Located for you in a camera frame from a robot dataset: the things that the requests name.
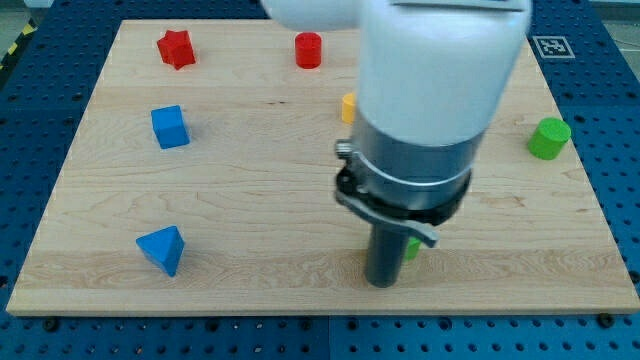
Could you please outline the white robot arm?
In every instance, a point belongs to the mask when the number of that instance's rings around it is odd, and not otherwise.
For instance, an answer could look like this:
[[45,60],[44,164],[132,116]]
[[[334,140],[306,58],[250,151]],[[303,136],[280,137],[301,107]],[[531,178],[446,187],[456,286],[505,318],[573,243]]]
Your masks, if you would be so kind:
[[532,17],[526,0],[263,0],[298,32],[360,35],[355,119],[335,145],[336,200],[371,226],[365,276],[393,285],[408,243],[438,242],[472,179],[474,158]]

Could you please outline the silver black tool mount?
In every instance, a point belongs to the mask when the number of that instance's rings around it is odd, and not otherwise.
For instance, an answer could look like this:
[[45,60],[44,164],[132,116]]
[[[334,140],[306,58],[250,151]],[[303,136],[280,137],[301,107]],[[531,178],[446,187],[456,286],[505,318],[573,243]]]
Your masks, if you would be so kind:
[[372,225],[434,247],[435,227],[455,214],[469,188],[480,143],[480,135],[445,145],[412,143],[358,114],[351,137],[335,145],[345,161],[336,201]]

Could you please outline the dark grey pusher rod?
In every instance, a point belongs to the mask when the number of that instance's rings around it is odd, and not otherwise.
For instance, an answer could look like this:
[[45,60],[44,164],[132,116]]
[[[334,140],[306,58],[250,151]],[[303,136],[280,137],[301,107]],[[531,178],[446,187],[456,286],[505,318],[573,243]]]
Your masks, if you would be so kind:
[[396,283],[408,242],[406,232],[372,226],[365,265],[365,277],[371,285],[387,288]]

